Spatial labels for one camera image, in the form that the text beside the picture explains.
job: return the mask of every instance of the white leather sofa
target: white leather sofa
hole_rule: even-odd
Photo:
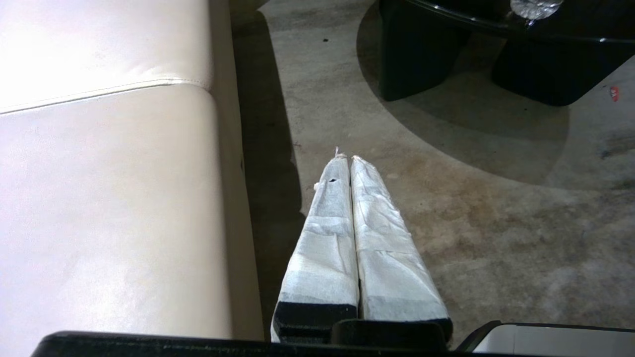
[[[0,0],[0,356],[263,337],[227,0]]]

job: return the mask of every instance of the table leg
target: table leg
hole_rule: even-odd
[[[564,106],[578,100],[633,55],[635,47],[626,45],[510,40],[491,76],[506,90]]]
[[[379,9],[381,96],[397,100],[443,82],[470,32],[403,0],[382,0]]]

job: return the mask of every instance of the glass tabletop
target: glass tabletop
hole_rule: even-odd
[[[505,37],[635,44],[635,0],[563,0],[552,15],[533,20],[514,12],[511,0],[407,1],[464,27]]]

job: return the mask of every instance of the white wrap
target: white wrap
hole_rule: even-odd
[[[363,318],[449,318],[379,172],[359,156],[353,156],[351,186]]]
[[[279,302],[358,305],[349,174],[348,160],[342,154],[324,168],[289,260]],[[273,326],[271,336],[277,342]]]

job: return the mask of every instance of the small red object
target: small red object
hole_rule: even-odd
[[[611,87],[611,98],[614,102],[620,100],[620,89],[617,87]]]

